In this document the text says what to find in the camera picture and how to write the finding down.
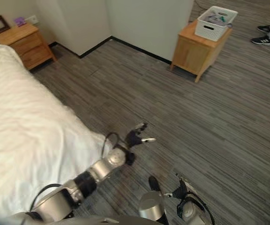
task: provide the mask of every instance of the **wooden drawer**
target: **wooden drawer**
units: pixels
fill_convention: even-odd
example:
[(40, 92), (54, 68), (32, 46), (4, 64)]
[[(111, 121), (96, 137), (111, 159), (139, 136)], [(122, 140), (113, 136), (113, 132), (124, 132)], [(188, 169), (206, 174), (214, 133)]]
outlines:
[(32, 48), (35, 48), (39, 45), (42, 45), (42, 41), (39, 38), (38, 33), (36, 32), (11, 44), (10, 46), (14, 48), (17, 54), (21, 56), (24, 53), (30, 51)]
[(38, 66), (49, 58), (51, 58), (51, 54), (44, 45), (37, 46), (21, 56), (25, 67), (28, 69)]

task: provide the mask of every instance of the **wooden nightstand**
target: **wooden nightstand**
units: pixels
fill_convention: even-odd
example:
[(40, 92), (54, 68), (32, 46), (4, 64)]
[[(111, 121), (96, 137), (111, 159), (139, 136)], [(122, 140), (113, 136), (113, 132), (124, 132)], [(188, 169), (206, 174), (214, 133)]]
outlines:
[(32, 69), (48, 59), (57, 60), (39, 29), (29, 23), (0, 33), (0, 44), (14, 48), (27, 69)]
[(227, 29), (218, 41), (211, 41), (195, 35), (196, 24), (197, 20), (178, 34), (170, 69), (177, 66), (197, 75), (195, 79), (197, 83), (204, 71), (217, 59), (232, 29)]

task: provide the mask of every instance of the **floor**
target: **floor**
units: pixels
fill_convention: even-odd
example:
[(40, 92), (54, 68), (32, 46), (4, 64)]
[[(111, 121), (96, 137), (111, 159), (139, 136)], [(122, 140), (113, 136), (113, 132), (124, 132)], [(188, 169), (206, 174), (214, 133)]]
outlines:
[[(235, 8), (234, 32), (216, 63), (195, 76), (109, 41), (83, 59), (61, 46), (58, 61), (34, 76), (93, 131), (121, 136), (147, 121), (157, 142), (134, 149), (137, 160), (105, 181), (76, 212), (138, 215), (153, 174), (163, 191), (175, 173), (195, 187), (218, 225), (270, 225), (270, 47), (249, 42), (258, 21), (270, 23), (270, 1), (209, 1)], [(194, 6), (192, 18), (198, 16)], [(166, 199), (171, 225), (183, 224)]]

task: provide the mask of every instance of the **bed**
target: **bed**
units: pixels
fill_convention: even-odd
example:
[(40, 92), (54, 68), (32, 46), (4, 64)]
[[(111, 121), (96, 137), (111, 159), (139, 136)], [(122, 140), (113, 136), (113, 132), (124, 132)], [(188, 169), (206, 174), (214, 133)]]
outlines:
[(103, 141), (0, 45), (0, 216), (27, 211), (41, 188), (86, 170)]

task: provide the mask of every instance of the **sneaker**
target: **sneaker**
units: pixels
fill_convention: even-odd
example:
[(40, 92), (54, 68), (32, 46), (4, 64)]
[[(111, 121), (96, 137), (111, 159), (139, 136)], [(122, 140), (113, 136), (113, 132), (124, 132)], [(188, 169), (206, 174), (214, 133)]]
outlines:
[(257, 29), (261, 32), (264, 32), (264, 33), (270, 32), (270, 26), (258, 26)]
[(251, 39), (251, 42), (257, 45), (270, 45), (270, 38), (268, 36), (257, 37)]

